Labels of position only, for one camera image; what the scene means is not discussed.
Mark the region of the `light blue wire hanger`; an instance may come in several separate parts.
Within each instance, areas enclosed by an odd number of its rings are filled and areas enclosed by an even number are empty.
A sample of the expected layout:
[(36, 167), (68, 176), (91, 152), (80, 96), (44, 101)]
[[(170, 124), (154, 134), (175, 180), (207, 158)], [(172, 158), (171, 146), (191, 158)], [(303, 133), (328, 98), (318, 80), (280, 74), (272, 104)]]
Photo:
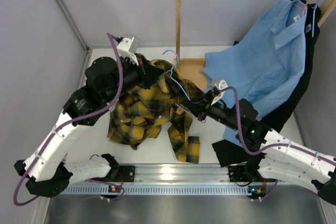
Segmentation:
[[(164, 54), (166, 54), (166, 53), (168, 53), (168, 52), (171, 52), (171, 53), (174, 54), (174, 56), (175, 56), (175, 63), (172, 64), (172, 67), (167, 71), (167, 73), (170, 74), (170, 78), (171, 78), (171, 80), (172, 80), (173, 82), (175, 82), (175, 83), (180, 87), (181, 91), (184, 93), (184, 95), (186, 96), (186, 98), (190, 101), (191, 98), (190, 98), (190, 96), (187, 94), (187, 92), (186, 92), (186, 90), (184, 89), (184, 87), (183, 87), (183, 86), (182, 86), (182, 85), (181, 85), (181, 84), (180, 84), (180, 83), (173, 77), (173, 73), (174, 73), (174, 71), (175, 71), (175, 68), (177, 67), (177, 64), (178, 64), (179, 61), (180, 61), (180, 57), (179, 57), (178, 53), (177, 53), (176, 51), (172, 50), (172, 49), (167, 49), (166, 51), (164, 51), (164, 52), (162, 53), (162, 55), (164, 55)], [(175, 105), (176, 105), (178, 108), (180, 108), (181, 110), (183, 110), (185, 113), (187, 113), (188, 115), (190, 115), (191, 117), (193, 117), (193, 118), (195, 118), (195, 119), (198, 120), (198, 118), (197, 118), (195, 115), (193, 115), (189, 110), (183, 108), (181, 105), (178, 105), (177, 103), (176, 103)]]

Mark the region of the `yellow black plaid shirt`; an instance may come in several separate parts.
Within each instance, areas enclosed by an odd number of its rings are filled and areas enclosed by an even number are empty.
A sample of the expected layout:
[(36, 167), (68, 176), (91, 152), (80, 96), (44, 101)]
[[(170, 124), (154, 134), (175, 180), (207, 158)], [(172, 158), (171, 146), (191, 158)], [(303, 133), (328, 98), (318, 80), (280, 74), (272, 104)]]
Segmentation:
[[(167, 133), (176, 159), (197, 164), (200, 138), (190, 135), (193, 118), (175, 105), (177, 103), (186, 109), (182, 101), (187, 98), (167, 73), (172, 64), (165, 60), (152, 60), (151, 64), (164, 69), (164, 74), (149, 89), (135, 87), (119, 99), (110, 113), (107, 137), (112, 142), (136, 150), (147, 138), (158, 137), (161, 126), (169, 122), (171, 126)], [(203, 94), (191, 80), (184, 79), (177, 69), (173, 77), (191, 99)]]

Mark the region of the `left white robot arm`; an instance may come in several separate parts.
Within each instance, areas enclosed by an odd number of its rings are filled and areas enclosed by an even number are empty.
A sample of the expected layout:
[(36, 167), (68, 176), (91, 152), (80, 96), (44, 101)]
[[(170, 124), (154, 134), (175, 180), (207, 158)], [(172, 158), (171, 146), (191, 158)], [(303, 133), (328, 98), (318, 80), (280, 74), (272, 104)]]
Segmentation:
[(30, 194), (52, 198), (77, 182), (117, 179), (120, 165), (110, 154), (81, 162), (66, 163), (63, 158), (119, 97), (135, 87), (150, 88), (164, 73), (142, 54), (136, 58), (138, 63), (101, 57), (85, 70), (86, 84), (71, 95), (46, 139), (31, 157), (14, 165), (17, 173), (27, 178)]

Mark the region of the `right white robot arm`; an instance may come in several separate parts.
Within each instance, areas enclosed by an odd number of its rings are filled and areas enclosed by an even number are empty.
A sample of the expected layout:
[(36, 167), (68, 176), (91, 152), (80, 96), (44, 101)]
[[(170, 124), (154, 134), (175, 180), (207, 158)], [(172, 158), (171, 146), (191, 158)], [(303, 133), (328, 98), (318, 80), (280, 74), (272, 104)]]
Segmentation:
[(246, 99), (229, 108), (215, 101), (209, 90), (183, 104), (200, 121), (206, 117), (237, 130), (243, 150), (251, 157), (244, 168), (250, 180), (282, 180), (310, 190), (335, 205), (335, 157), (319, 153), (282, 136), (256, 119), (258, 112)]

